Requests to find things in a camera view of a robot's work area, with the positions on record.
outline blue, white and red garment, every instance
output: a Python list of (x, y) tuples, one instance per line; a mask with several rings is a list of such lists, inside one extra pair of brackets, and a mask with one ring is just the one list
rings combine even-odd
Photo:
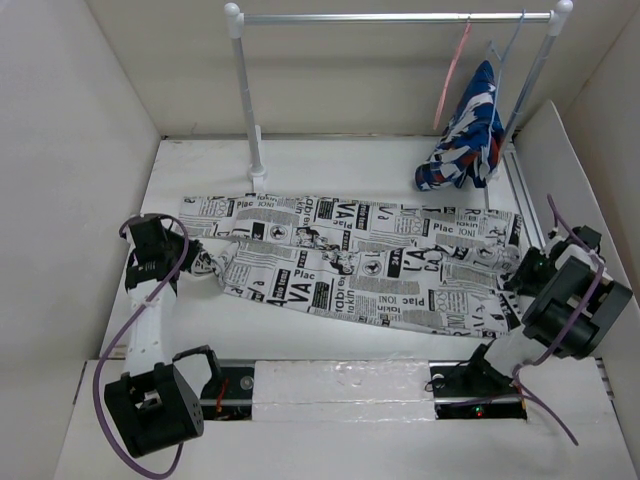
[(467, 177), (473, 179), (476, 188), (487, 185), (500, 162), (498, 151), (504, 137), (500, 117), (494, 112), (495, 96), (493, 68), (485, 60), (473, 75), (436, 149), (416, 170), (420, 190), (451, 184), (460, 188)]

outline white tabletop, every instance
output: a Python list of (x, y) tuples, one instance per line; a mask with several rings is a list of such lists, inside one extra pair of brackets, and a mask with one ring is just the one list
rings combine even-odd
[[(489, 188), (419, 192), (413, 174), (432, 151), (424, 137), (264, 142), (266, 190), (288, 196), (329, 195), (412, 205), (518, 211), (509, 179), (499, 172)], [(185, 195), (240, 195), (251, 191), (248, 144), (243, 140), (165, 140), (149, 180), (143, 212), (177, 215)], [(226, 242), (204, 240), (210, 252)], [(103, 349), (130, 315), (121, 284)], [(315, 317), (221, 293), (214, 278), (182, 275), (174, 310), (174, 351), (209, 344), (220, 358), (372, 359), (428, 356), (467, 358), (479, 339), (434, 336)], [(126, 345), (113, 358), (123, 358)]]
[[(139, 479), (111, 451), (98, 426), (91, 396), (95, 364), (87, 366), (55, 479)], [(122, 361), (108, 361), (102, 385), (117, 379), (122, 366)], [(570, 426), (579, 447), (531, 404), (527, 422), (206, 422), (204, 436), (185, 444), (172, 478), (636, 479), (593, 359), (553, 358), (525, 369), (522, 379)], [(174, 452), (166, 449), (140, 463), (161, 472)]]

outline white corner joint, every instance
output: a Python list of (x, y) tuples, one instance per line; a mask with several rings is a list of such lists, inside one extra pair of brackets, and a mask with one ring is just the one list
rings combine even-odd
[(549, 21), (549, 31), (547, 35), (550, 37), (560, 35), (572, 10), (573, 2), (571, 0), (559, 0), (558, 3), (556, 3), (556, 8), (551, 10), (551, 20)]
[(240, 12), (240, 7), (235, 3), (227, 3), (224, 6), (224, 13), (227, 16), (227, 28), (231, 38), (242, 37), (244, 30), (244, 13)]

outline fabric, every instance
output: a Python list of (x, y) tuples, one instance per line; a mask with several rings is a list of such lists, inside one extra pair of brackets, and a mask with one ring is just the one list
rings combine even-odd
[(494, 112), (495, 92), (493, 68), (485, 60), (473, 75), (434, 152), (416, 169), (415, 182), (420, 190), (451, 184), (461, 188), (467, 177), (472, 178), (476, 188), (486, 186), (498, 166), (504, 136), (500, 116)]
[(517, 214), (250, 194), (187, 197), (180, 219), (190, 236), (241, 239), (192, 269), (229, 295), (434, 334), (519, 325), (503, 289), (520, 259)]

